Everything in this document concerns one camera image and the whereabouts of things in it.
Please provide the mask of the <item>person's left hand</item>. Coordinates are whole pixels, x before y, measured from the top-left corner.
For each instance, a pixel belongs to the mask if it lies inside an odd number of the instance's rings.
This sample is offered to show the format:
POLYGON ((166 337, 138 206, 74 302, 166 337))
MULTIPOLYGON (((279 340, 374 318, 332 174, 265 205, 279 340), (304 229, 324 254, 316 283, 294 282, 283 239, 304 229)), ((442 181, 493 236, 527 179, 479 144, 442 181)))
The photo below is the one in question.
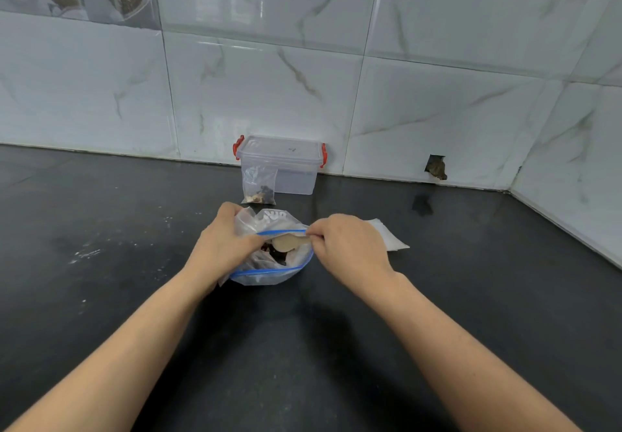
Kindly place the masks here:
POLYGON ((235 250, 236 216, 243 208, 224 202, 214 220, 197 240, 191 255, 180 274, 196 287, 209 288, 221 278, 231 274, 251 254, 237 254, 235 250))

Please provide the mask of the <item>person's right hand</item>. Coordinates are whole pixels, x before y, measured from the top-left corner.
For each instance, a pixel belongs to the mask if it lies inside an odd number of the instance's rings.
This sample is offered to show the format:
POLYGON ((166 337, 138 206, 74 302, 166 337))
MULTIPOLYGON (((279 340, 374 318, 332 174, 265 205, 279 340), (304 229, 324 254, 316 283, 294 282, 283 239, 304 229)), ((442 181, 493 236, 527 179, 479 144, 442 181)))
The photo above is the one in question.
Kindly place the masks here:
POLYGON ((393 274, 380 233, 355 216, 333 214, 336 254, 317 257, 339 282, 362 300, 369 300, 393 274))

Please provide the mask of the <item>clear zip bag blue seal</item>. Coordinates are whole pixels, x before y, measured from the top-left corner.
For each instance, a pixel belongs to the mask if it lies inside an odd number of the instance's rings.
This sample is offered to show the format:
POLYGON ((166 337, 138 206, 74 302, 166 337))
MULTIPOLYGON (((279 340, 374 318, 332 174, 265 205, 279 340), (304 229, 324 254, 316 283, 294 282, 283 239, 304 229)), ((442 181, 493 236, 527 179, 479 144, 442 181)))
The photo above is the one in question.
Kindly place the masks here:
POLYGON ((258 234, 261 248, 253 252, 234 271, 218 280, 244 286, 277 285, 300 272, 311 261, 314 249, 306 239, 308 226, 285 210, 242 209, 235 217, 235 233, 240 236, 258 234))

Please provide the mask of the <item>person's left forearm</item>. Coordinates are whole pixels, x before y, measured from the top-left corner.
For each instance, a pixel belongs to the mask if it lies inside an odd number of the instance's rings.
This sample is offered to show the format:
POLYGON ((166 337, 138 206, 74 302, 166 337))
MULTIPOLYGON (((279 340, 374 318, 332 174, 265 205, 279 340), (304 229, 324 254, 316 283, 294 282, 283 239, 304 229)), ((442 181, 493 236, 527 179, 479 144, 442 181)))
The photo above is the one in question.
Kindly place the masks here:
POLYGON ((184 268, 4 432, 129 432, 219 278, 184 268))

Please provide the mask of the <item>person's right forearm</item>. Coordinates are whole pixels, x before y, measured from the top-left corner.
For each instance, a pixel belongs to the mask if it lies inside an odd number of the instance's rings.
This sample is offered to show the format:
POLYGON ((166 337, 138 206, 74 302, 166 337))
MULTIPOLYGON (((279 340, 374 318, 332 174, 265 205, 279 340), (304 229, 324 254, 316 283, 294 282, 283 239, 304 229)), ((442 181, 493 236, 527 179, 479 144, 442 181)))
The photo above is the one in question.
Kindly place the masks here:
POLYGON ((385 273, 366 288, 364 300, 402 342, 461 432, 582 432, 403 274, 385 273))

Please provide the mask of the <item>dark spices in bag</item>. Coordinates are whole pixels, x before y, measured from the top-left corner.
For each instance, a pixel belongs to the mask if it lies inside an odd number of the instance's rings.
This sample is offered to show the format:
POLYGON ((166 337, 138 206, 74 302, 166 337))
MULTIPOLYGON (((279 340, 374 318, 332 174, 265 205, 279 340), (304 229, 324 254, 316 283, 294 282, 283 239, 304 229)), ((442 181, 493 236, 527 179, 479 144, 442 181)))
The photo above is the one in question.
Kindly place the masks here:
POLYGON ((280 252, 271 243, 269 242, 264 243, 261 247, 261 250, 263 253, 271 257, 271 260, 273 260, 275 263, 282 265, 282 266, 285 266, 287 264, 286 258, 287 258, 288 253, 280 252))

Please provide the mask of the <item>beige round piece in bag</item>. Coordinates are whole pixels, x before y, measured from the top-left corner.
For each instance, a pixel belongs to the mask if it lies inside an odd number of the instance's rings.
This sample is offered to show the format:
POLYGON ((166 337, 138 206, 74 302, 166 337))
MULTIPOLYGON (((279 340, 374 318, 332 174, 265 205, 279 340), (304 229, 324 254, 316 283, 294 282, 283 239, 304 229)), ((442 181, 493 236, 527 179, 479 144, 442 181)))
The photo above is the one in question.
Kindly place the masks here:
POLYGON ((303 245, 310 244, 308 236, 297 235, 296 233, 284 233, 273 238, 270 242, 273 248, 280 253, 288 253, 297 250, 303 245))

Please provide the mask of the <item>small clear bag of spices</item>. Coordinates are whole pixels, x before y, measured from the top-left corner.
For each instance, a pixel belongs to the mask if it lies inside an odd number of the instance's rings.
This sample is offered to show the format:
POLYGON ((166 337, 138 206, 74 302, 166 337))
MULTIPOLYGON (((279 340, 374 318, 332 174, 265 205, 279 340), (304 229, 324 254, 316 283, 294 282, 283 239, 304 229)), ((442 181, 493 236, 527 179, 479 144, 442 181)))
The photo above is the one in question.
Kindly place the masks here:
POLYGON ((273 165, 255 164, 242 167, 242 204, 273 206, 278 168, 273 165))

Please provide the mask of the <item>empty clear plastic bags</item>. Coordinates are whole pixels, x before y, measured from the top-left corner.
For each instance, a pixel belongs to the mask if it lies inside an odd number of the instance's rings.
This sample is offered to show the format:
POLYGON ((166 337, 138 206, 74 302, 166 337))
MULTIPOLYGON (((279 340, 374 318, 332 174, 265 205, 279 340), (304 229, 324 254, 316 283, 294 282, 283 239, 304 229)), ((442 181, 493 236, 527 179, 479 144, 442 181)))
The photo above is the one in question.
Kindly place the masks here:
POLYGON ((367 221, 370 225, 372 225, 379 233, 385 244, 386 250, 388 252, 397 252, 398 250, 405 250, 410 248, 404 242, 400 241, 386 226, 383 224, 380 219, 371 219, 367 221))

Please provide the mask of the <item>clear plastic box red clips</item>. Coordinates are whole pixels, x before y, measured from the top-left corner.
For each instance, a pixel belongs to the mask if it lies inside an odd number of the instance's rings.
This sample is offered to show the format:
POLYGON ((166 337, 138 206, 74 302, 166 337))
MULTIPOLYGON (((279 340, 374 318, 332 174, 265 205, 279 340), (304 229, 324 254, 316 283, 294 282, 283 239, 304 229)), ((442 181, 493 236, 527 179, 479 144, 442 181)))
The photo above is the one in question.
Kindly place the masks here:
POLYGON ((241 135, 232 146, 242 169, 276 168, 272 189, 285 194, 311 195, 318 172, 328 160, 325 143, 297 138, 241 135))

